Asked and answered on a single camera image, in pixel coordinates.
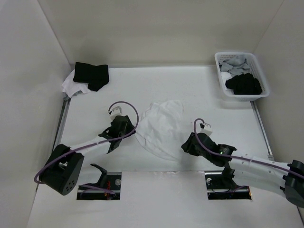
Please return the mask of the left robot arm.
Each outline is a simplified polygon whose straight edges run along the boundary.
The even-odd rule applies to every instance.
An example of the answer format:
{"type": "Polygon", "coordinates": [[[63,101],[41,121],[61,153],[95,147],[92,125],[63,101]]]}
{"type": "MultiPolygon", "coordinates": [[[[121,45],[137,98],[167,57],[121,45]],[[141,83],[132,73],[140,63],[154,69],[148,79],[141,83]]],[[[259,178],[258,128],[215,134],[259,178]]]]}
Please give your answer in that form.
{"type": "Polygon", "coordinates": [[[110,127],[90,141],[72,147],[57,145],[35,176],[35,182],[45,184],[63,196],[69,194],[77,184],[85,158],[112,152],[122,139],[136,132],[137,125],[133,125],[128,116],[118,115],[110,127]]]}

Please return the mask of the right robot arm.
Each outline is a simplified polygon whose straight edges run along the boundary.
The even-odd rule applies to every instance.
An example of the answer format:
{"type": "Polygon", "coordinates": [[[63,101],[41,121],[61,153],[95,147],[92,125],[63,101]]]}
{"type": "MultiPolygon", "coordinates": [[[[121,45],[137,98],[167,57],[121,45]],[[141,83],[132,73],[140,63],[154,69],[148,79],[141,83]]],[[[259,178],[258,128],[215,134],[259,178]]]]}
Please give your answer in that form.
{"type": "Polygon", "coordinates": [[[236,156],[233,154],[235,147],[216,144],[205,133],[191,133],[181,148],[223,167],[225,173],[220,176],[220,182],[226,188],[235,184],[252,186],[281,195],[300,208],[304,206],[304,164],[301,161],[284,163],[246,154],[236,156]]]}

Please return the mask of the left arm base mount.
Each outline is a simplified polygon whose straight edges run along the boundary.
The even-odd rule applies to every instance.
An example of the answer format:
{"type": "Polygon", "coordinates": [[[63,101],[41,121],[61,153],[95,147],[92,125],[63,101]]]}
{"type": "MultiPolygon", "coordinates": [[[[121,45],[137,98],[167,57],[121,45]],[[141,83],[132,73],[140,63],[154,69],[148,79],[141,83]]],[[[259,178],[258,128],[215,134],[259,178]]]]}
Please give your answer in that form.
{"type": "Polygon", "coordinates": [[[119,200],[122,173],[108,172],[92,163],[81,171],[78,179],[77,200],[119,200]]]}

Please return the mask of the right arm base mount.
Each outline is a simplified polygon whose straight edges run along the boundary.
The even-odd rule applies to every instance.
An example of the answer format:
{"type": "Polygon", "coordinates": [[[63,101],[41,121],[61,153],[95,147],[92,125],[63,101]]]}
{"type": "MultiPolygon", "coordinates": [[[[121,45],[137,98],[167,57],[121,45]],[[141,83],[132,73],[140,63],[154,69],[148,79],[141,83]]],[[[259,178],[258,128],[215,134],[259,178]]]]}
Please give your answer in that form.
{"type": "Polygon", "coordinates": [[[209,200],[251,200],[248,186],[237,185],[232,178],[234,170],[224,168],[222,171],[205,173],[207,197],[209,200]]]}

